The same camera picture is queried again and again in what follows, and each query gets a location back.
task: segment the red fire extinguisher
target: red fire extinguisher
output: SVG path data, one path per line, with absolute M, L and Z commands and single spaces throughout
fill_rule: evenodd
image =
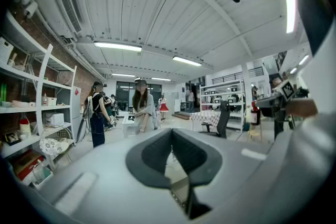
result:
M 256 101 L 252 102 L 250 121 L 251 121 L 252 125 L 259 125 L 260 124 L 260 109 L 258 109 L 256 107 Z

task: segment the table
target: table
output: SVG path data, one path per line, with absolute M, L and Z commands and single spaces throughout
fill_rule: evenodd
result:
M 206 122 L 212 125 L 211 129 L 217 127 L 219 122 L 220 112 L 214 112 L 213 110 L 203 110 L 201 112 L 195 112 L 190 114 L 190 120 L 192 121 L 192 130 L 194 131 L 194 122 Z
M 134 121 L 129 119 L 132 116 L 133 116 L 133 114 L 132 115 L 127 115 L 127 116 L 124 117 L 124 119 L 122 121 L 124 138 L 127 138 L 129 135 L 135 135 L 136 134 L 135 133 L 136 127 L 134 126 Z

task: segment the fluorescent light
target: fluorescent light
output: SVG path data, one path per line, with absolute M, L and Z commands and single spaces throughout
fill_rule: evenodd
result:
M 181 57 L 177 57 L 177 56 L 174 56 L 174 57 L 173 57 L 173 60 L 175 60 L 175 61 L 179 61 L 179 62 L 185 62 L 185 63 L 188 63 L 189 65 L 193 65 L 193 66 L 197 66 L 197 67 L 200 67 L 200 66 L 201 66 L 201 64 L 198 63 L 198 62 L 189 61 L 189 60 L 187 60 L 187 59 L 183 59 L 183 58 L 181 58 Z
M 171 81 L 171 79 L 160 79 L 160 78 L 152 78 L 152 79 L 156 79 L 156 80 L 165 80 L 165 81 Z
M 309 57 L 308 54 L 306 56 L 304 56 L 304 58 L 301 60 L 301 62 L 299 62 L 299 65 L 302 65 L 308 59 L 308 57 Z
M 112 73 L 113 76 L 124 76 L 124 77 L 135 77 L 135 75 L 126 75 L 126 74 L 116 74 Z
M 134 51 L 141 51 L 140 46 L 134 45 L 124 45 L 124 44 L 116 44 L 116 43 L 108 43 L 108 42 L 94 42 L 96 47 L 101 48 L 110 48 L 110 49 L 122 49 L 122 50 L 134 50 Z
M 292 71 L 290 71 L 290 73 L 293 74 L 293 73 L 296 72 L 296 70 L 298 70 L 298 69 L 297 69 L 296 67 L 294 67 L 294 68 L 292 69 Z
M 287 33 L 294 31 L 296 0 L 286 0 L 287 4 Z

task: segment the ceiling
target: ceiling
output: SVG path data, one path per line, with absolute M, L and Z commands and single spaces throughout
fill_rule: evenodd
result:
M 286 34 L 286 0 L 72 0 L 82 31 L 77 50 L 101 74 L 175 82 L 294 48 L 302 28 Z M 141 53 L 98 48 L 93 40 L 143 47 Z M 173 61 L 174 55 L 202 63 Z

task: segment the red brick wall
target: red brick wall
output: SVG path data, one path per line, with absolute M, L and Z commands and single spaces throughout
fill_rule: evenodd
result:
M 65 49 L 62 45 L 48 32 L 44 27 L 43 23 L 39 20 L 37 15 L 34 15 L 32 19 L 27 19 L 23 21 L 23 9 L 21 6 L 11 7 L 10 11 L 12 12 L 15 19 L 20 23 L 20 25 L 30 34 L 42 47 L 48 48 L 49 44 L 53 45 L 53 50 L 51 54 L 58 58 L 60 61 L 64 62 L 71 68 L 77 66 L 77 71 L 75 75 L 74 85 L 81 88 L 81 103 L 84 103 L 85 98 L 90 92 L 93 82 L 97 80 L 90 72 L 88 72 L 84 67 L 81 66 Z M 13 52 L 17 53 L 15 62 L 24 61 L 26 55 L 18 49 L 14 49 Z M 33 70 L 36 76 L 39 75 L 40 63 L 34 61 Z M 47 68 L 46 75 L 49 80 L 57 80 L 57 72 Z M 60 72 L 59 83 L 67 83 L 71 78 L 71 72 Z M 22 81 L 19 79 L 11 78 L 6 75 L 0 74 L 1 83 L 7 84 L 7 101 L 20 100 Z M 43 87 L 43 91 L 47 92 L 48 96 L 54 96 L 55 91 L 52 88 Z M 31 97 L 31 101 L 35 102 L 36 100 L 36 91 L 32 83 L 28 84 L 27 95 Z M 34 113 L 28 113 L 28 118 L 31 121 L 35 121 L 36 117 Z M 18 121 L 20 114 L 2 114 L 1 122 L 1 133 L 8 131 L 13 131 L 18 129 Z

